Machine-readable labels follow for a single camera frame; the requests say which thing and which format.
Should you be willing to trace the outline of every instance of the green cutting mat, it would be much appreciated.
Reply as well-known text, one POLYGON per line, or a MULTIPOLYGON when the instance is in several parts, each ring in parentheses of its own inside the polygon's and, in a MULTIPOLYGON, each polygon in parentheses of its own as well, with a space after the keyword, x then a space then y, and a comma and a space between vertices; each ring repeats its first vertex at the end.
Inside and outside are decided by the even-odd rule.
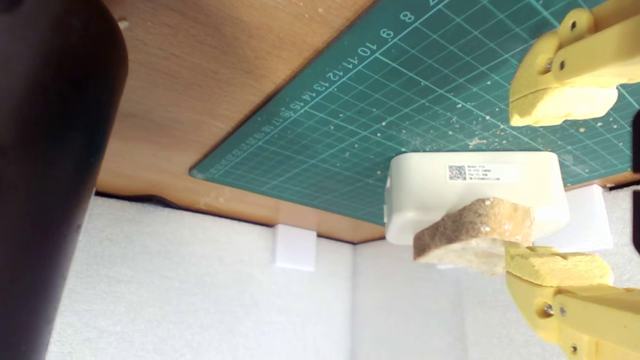
POLYGON ((629 170, 638 85, 600 119, 508 125, 533 40, 598 3, 381 0, 191 175, 382 224, 389 162, 404 152, 551 150, 565 185, 629 170))

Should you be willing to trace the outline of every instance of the white plastic box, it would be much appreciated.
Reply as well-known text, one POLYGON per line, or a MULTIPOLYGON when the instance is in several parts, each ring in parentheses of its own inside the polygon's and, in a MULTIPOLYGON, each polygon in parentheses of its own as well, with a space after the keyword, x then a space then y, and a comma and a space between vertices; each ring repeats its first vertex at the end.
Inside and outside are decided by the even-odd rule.
POLYGON ((559 252, 589 252, 613 248, 609 217, 602 188, 589 185, 566 192, 569 224, 549 236, 536 239, 536 246, 555 247, 559 252))
POLYGON ((569 221, 552 152, 411 152, 391 161, 385 192, 387 240, 411 245, 419 231, 473 200, 500 197, 531 206, 533 237, 569 221))

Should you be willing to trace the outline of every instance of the white foam wall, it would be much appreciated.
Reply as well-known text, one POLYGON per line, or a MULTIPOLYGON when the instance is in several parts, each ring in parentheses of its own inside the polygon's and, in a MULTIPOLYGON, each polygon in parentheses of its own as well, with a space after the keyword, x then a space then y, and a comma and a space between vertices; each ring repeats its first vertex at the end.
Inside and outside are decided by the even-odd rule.
MULTIPOLYGON (((640 288, 631 190, 605 192, 614 248, 599 253, 617 286, 640 288)), ((565 360, 525 323, 504 277, 411 263, 411 247, 356 247, 353 359, 565 360)))
POLYGON ((346 360, 353 246, 275 268, 267 227, 95 198, 47 358, 346 360))

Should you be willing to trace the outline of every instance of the white foam block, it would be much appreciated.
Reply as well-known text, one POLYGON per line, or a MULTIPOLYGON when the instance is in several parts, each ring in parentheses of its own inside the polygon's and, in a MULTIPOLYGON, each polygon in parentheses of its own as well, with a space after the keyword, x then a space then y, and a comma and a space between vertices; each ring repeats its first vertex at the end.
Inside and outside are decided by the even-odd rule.
POLYGON ((551 235, 535 240, 534 245, 555 247, 561 252, 590 252, 613 248, 602 191, 598 185, 589 185, 566 192, 569 224, 551 235))
POLYGON ((314 271, 317 234, 313 230, 278 224, 273 227, 275 265, 314 271))

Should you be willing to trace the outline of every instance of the qr code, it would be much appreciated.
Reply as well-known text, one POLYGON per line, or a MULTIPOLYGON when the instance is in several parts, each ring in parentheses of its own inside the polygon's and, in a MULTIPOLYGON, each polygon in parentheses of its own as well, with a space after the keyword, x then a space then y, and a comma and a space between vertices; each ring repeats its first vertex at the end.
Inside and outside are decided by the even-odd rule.
POLYGON ((466 181, 467 167, 465 165, 449 165, 449 180, 466 181))

